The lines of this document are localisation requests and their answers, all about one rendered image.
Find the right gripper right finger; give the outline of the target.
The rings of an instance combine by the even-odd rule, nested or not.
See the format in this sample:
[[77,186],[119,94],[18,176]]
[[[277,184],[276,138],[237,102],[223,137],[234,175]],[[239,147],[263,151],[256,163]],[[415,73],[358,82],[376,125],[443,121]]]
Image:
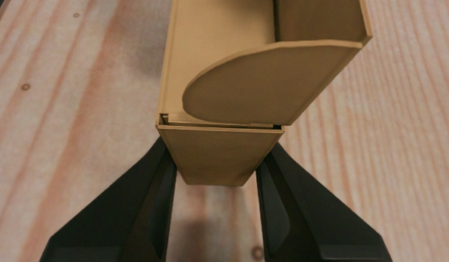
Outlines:
[[383,237],[278,141],[255,174],[265,262],[393,262]]

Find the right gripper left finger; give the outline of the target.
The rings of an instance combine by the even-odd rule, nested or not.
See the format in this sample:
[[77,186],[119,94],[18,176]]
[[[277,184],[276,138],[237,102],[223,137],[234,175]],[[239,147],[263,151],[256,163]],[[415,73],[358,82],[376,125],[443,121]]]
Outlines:
[[159,136],[49,238],[39,262],[166,262],[177,170]]

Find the brown cardboard box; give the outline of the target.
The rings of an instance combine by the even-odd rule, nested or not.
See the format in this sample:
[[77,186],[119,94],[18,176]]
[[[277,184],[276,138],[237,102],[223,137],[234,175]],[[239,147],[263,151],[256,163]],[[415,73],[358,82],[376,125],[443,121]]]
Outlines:
[[186,185],[245,185],[373,37],[365,0],[172,0],[155,127]]

